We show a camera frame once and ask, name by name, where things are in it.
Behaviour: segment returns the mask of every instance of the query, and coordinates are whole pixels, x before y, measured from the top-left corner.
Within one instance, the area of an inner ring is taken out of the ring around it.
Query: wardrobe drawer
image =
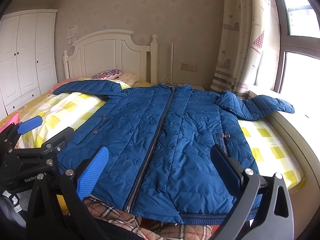
[[[5,107],[5,109],[7,110],[8,114],[11,114],[12,112],[18,110],[21,106],[39,97],[40,95],[41,95],[40,89],[36,88],[31,92],[26,93],[22,97],[19,97],[17,100],[13,101],[11,104],[8,104]]]

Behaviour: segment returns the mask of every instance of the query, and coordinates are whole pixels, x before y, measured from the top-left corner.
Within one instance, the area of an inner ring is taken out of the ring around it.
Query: window
[[[311,104],[320,76],[320,6],[316,0],[276,0],[276,5],[280,57],[274,91],[314,118],[316,107]]]

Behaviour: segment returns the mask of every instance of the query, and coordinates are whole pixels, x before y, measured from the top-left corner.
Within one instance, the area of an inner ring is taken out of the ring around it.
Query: bedpost finial
[[[157,34],[153,34],[152,35],[152,42],[157,41],[158,35]]]

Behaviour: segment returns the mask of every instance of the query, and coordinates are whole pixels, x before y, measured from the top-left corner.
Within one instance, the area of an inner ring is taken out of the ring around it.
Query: bedpost
[[[64,73],[66,75],[66,79],[70,78],[70,72],[69,72],[69,63],[68,63],[68,55],[67,51],[64,51],[64,56],[63,56],[63,64],[64,64]]]
[[[151,54],[151,78],[150,83],[152,85],[158,84],[158,36],[156,34],[152,35],[152,42],[150,44],[150,54]]]

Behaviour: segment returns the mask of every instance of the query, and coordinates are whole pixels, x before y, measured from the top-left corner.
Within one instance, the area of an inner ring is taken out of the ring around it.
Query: yellow checkered bedding
[[[123,89],[129,86],[121,83]],[[19,148],[40,147],[45,141],[68,126],[78,129],[101,106],[105,104],[96,96],[72,93],[50,95],[21,119],[25,122],[37,115],[43,124],[21,136]],[[304,174],[287,144],[265,119],[259,121],[238,121],[251,148],[261,175],[273,176],[275,172],[284,175],[288,188],[303,185]]]
[[[265,118],[253,122],[244,120],[238,122],[261,175],[273,176],[279,172],[283,174],[287,188],[296,186],[299,189],[304,185],[304,174],[296,158]]]

